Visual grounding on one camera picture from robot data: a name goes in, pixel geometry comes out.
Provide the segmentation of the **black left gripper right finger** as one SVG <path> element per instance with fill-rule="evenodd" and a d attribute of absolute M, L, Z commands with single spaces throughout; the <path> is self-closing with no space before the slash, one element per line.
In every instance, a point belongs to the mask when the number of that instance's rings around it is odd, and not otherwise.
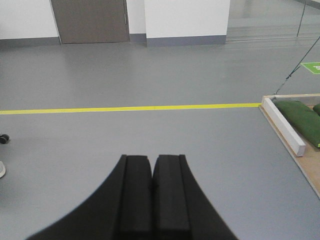
<path fill-rule="evenodd" d="M 197 183 L 185 155 L 160 155 L 153 171 L 157 240 L 235 240 Z"/>

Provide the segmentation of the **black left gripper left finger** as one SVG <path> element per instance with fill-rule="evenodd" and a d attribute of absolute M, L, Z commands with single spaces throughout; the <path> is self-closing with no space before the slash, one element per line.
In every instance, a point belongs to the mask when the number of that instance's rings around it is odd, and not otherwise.
<path fill-rule="evenodd" d="M 152 173 L 147 156 L 122 155 L 73 211 L 31 240 L 149 240 L 153 234 Z"/>

